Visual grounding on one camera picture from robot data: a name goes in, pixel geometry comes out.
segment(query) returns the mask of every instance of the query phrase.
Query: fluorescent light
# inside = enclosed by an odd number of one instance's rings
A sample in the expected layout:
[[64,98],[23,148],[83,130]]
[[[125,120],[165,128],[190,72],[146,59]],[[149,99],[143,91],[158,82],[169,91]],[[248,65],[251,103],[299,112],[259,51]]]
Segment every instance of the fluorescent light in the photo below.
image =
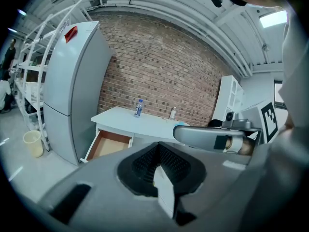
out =
[[22,10],[17,10],[20,14],[22,14],[23,16],[26,16],[26,12],[22,11]]
[[8,30],[9,30],[9,31],[12,31],[12,32],[14,32],[14,33],[17,33],[17,31],[14,30],[14,29],[8,28]]
[[287,13],[285,10],[272,13],[260,18],[260,21],[264,28],[268,28],[277,24],[287,22]]

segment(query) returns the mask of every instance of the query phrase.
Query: open drawer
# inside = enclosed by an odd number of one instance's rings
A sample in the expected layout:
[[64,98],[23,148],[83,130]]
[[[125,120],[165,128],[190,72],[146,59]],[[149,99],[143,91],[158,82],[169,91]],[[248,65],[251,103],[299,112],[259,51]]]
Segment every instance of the open drawer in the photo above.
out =
[[91,159],[130,148],[132,142],[133,137],[100,130],[93,140],[85,158],[81,158],[81,161],[88,162]]

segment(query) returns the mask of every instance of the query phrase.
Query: refrigerator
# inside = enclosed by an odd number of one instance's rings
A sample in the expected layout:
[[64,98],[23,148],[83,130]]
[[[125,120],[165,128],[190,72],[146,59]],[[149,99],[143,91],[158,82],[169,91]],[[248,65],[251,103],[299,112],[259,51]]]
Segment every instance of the refrigerator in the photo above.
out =
[[[68,42],[65,34],[77,26]],[[95,138],[102,82],[112,51],[98,22],[82,22],[62,31],[49,61],[43,96],[45,127],[53,151],[78,165]]]

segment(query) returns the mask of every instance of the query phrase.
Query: red object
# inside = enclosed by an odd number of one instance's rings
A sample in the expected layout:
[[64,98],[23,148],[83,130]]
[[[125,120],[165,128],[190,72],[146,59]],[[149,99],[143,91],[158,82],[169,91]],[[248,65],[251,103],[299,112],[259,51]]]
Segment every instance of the red object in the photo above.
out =
[[67,33],[64,35],[64,38],[66,39],[66,43],[68,43],[69,40],[72,39],[73,36],[74,36],[75,34],[77,34],[77,26],[71,28],[71,29],[69,30],[69,32],[67,32]]

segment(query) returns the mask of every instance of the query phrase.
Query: beige trash bin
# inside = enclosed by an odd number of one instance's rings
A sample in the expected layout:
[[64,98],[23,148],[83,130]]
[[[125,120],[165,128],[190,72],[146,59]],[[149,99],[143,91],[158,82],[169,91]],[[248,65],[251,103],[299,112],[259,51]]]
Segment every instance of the beige trash bin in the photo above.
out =
[[37,130],[28,131],[24,135],[24,142],[30,150],[32,156],[40,157],[43,155],[43,147],[41,142],[41,133]]

